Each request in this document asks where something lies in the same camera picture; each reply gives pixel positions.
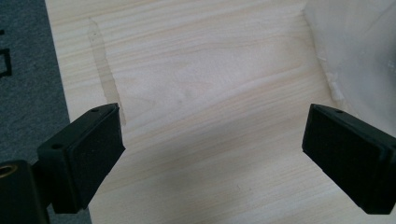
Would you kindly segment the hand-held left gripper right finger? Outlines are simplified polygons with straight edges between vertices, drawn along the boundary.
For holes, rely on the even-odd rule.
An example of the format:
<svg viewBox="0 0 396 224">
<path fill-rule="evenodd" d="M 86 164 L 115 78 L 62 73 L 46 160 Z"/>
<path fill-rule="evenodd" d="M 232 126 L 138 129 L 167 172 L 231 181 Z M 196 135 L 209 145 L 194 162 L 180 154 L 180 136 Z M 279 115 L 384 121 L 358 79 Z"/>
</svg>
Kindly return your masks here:
<svg viewBox="0 0 396 224">
<path fill-rule="evenodd" d="M 345 111 L 312 104 L 303 152 L 365 213 L 396 204 L 396 138 Z"/>
</svg>

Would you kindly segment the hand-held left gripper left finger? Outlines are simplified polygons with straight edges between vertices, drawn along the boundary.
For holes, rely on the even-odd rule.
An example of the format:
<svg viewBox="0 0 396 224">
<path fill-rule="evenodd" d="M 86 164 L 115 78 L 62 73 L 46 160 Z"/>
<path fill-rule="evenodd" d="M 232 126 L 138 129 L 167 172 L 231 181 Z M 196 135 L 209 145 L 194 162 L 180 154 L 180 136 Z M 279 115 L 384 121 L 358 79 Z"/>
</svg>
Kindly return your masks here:
<svg viewBox="0 0 396 224">
<path fill-rule="evenodd" d="M 125 150 L 119 111 L 117 104 L 95 107 L 37 149 L 55 212 L 75 214 L 87 208 L 117 163 Z"/>
</svg>

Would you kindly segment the translucent white plastic bag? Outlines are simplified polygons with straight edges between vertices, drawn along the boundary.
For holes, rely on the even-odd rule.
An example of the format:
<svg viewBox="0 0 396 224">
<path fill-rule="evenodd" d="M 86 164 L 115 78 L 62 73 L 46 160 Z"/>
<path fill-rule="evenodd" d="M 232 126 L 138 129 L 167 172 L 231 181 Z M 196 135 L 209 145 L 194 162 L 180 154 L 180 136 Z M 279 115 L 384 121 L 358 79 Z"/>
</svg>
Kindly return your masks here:
<svg viewBox="0 0 396 224">
<path fill-rule="evenodd" d="M 304 16 L 337 106 L 396 137 L 396 0 L 309 0 Z"/>
</svg>

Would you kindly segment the clear tape strip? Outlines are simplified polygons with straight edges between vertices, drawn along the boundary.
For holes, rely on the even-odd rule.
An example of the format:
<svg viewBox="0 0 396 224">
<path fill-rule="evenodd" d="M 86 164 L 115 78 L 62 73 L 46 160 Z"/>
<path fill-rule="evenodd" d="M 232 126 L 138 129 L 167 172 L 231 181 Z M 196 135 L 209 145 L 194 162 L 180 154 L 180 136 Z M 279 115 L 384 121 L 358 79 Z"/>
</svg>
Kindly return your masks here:
<svg viewBox="0 0 396 224">
<path fill-rule="evenodd" d="M 118 103 L 120 106 L 120 122 L 122 126 L 126 125 L 126 118 L 121 104 L 120 94 L 117 89 L 116 81 L 111 71 L 106 56 L 106 44 L 98 23 L 89 18 L 89 29 L 87 32 L 91 45 L 92 56 L 95 67 L 101 82 L 104 96 L 108 103 Z"/>
</svg>

